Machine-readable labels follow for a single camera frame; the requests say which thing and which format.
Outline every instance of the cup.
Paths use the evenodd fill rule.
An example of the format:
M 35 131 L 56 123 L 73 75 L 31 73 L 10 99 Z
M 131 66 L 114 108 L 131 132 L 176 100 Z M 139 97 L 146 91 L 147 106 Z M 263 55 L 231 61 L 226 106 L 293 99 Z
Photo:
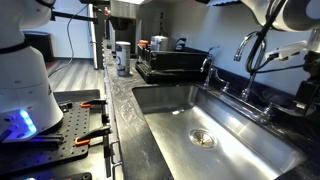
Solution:
M 151 51 L 168 51 L 169 38 L 164 36 L 151 37 Z
M 118 76 L 130 75 L 130 46 L 129 42 L 116 42 L 116 63 Z

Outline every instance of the floor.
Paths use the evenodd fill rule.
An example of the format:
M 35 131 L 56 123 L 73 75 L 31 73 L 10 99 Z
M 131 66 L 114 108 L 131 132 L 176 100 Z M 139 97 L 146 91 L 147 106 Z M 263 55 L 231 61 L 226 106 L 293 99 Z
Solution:
M 48 74 L 65 66 L 69 60 L 57 60 L 48 69 Z M 104 71 L 94 70 L 93 61 L 75 59 L 69 66 L 54 73 L 49 78 L 51 89 L 54 92 L 99 89 L 101 98 L 105 94 Z

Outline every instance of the wall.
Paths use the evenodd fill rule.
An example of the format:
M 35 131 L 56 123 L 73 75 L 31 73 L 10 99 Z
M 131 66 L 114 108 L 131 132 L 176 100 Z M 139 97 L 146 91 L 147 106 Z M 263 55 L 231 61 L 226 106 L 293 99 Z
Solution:
M 164 33 L 168 33 L 168 19 L 170 18 L 167 5 L 158 2 L 151 2 L 140 6 L 140 13 L 142 19 L 142 39 L 151 40 L 151 36 L 159 35 L 160 32 L 160 16 L 163 13 L 163 28 Z
M 251 12 L 243 4 L 229 6 L 206 7 L 195 0 L 174 3 L 169 8 L 169 36 L 178 39 L 187 36 L 187 46 L 208 51 L 211 46 L 220 45 L 213 52 L 215 66 L 249 77 L 245 70 L 245 60 L 251 50 L 253 41 L 248 43 L 241 62 L 233 61 L 233 56 L 243 38 L 252 31 L 261 29 L 251 16 Z M 267 35 L 267 52 L 275 48 L 300 40 L 308 40 L 310 32 L 277 32 L 269 31 Z M 285 62 L 275 61 L 264 69 L 273 69 L 303 64 L 302 53 Z M 309 76 L 301 68 L 258 74 L 256 81 L 295 94 L 300 82 Z
M 54 11 L 76 14 L 85 4 L 79 0 L 57 0 Z M 87 16 L 87 9 L 84 9 L 79 15 Z M 56 21 L 50 21 L 48 24 L 31 29 L 32 31 L 42 31 L 51 34 L 52 48 L 55 57 L 71 57 L 71 49 L 67 36 L 67 18 L 56 18 Z M 70 23 L 70 38 L 74 49 L 75 58 L 92 58 L 92 47 L 89 42 L 88 22 L 72 20 Z

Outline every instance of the sink drain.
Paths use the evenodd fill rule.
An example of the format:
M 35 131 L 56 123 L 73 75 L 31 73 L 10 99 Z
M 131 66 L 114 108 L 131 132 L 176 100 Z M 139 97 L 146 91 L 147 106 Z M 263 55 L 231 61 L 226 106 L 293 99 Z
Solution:
M 212 148 L 217 143 L 216 138 L 205 130 L 194 129 L 190 132 L 189 138 L 194 145 L 202 148 Z

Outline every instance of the blue light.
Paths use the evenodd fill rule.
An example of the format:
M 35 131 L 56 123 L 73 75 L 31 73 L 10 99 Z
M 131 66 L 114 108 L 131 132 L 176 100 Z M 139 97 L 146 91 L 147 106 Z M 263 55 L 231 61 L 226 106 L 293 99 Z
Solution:
M 31 121 L 30 118 L 28 119 L 24 119 L 24 122 L 29 126 L 29 125 L 33 125 L 33 122 Z
M 29 114 L 25 110 L 20 110 L 20 115 L 23 118 L 24 122 L 28 125 L 29 131 L 33 133 L 37 132 L 36 126 L 34 126 Z
M 29 114 L 25 110 L 20 110 L 20 115 L 23 117 L 23 119 L 30 118 Z
M 36 127 L 34 125 L 31 125 L 31 126 L 28 126 L 28 127 L 29 127 L 29 130 L 31 132 L 36 132 L 37 131 L 37 129 L 36 129 Z

